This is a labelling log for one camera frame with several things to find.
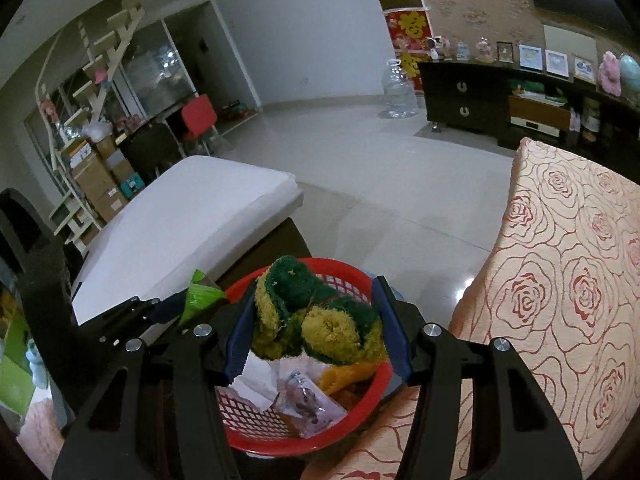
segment sofa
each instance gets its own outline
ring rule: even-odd
[[[523,139],[495,247],[449,330],[483,344],[498,336],[513,343],[565,428],[584,478],[637,477],[639,298],[640,187]],[[468,462],[470,381],[462,390],[452,478]],[[394,478],[417,399],[416,388],[403,391],[345,456],[312,460],[303,479]]]

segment pink plush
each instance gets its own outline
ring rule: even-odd
[[[598,78],[606,93],[620,97],[622,93],[622,88],[620,88],[620,62],[613,53],[606,51],[602,56]]]
[[[43,475],[51,478],[53,467],[65,443],[56,424],[51,399],[34,402],[29,406],[17,440]]]

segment red plastic basket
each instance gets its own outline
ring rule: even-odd
[[[343,294],[371,304],[371,278],[361,270],[336,260],[302,258],[309,269]],[[264,269],[245,276],[226,290],[229,301],[238,301],[252,279]],[[310,453],[337,442],[363,423],[380,402],[393,375],[389,363],[382,363],[360,402],[335,426],[311,438],[291,438],[280,417],[269,408],[259,413],[244,402],[218,394],[218,405],[229,444],[236,449],[263,456],[293,456]]]

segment cabinet drawer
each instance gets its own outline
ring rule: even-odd
[[[506,102],[428,95],[425,95],[425,100],[427,118],[436,123],[489,132],[508,126]]]
[[[425,94],[494,101],[508,93],[507,81],[500,72],[484,66],[438,62],[423,63],[420,68]]]

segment dark wooden cabinet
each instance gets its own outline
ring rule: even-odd
[[[596,85],[573,77],[522,69],[517,64],[450,60],[422,62],[419,67],[430,121],[495,137],[500,146],[513,149],[525,136],[538,138],[594,160],[640,184],[640,111],[626,99],[606,94]],[[555,138],[512,125],[509,96],[513,79],[560,89],[569,106],[578,113],[582,113],[585,97],[600,102],[603,128],[596,143],[569,147],[564,133]]]
[[[420,66],[430,121],[501,134],[508,127],[508,85],[501,73],[455,62]]]

